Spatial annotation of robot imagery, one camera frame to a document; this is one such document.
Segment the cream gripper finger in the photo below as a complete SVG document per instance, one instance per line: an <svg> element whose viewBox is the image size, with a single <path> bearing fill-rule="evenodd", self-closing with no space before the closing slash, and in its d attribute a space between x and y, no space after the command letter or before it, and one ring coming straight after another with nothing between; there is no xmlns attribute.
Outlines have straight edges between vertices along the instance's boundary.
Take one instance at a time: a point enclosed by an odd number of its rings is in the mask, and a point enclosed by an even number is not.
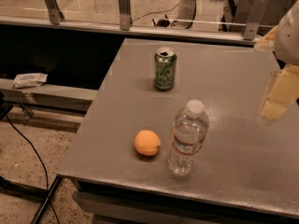
<svg viewBox="0 0 299 224"><path fill-rule="evenodd" d="M278 26L273 27L263 38L261 38L254 45L254 48L258 51L273 51L277 32Z"/></svg>
<svg viewBox="0 0 299 224"><path fill-rule="evenodd" d="M268 120L278 120L298 98L299 66L287 64L275 74L274 83L266 95L260 116Z"/></svg>

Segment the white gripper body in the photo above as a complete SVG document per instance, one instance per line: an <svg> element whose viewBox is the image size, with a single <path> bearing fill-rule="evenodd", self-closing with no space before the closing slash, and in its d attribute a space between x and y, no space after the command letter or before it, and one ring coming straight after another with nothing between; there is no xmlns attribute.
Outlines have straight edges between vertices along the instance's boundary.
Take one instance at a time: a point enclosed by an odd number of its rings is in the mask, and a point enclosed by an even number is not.
<svg viewBox="0 0 299 224"><path fill-rule="evenodd" d="M275 55L284 63L299 64L299 0L278 24Z"/></svg>

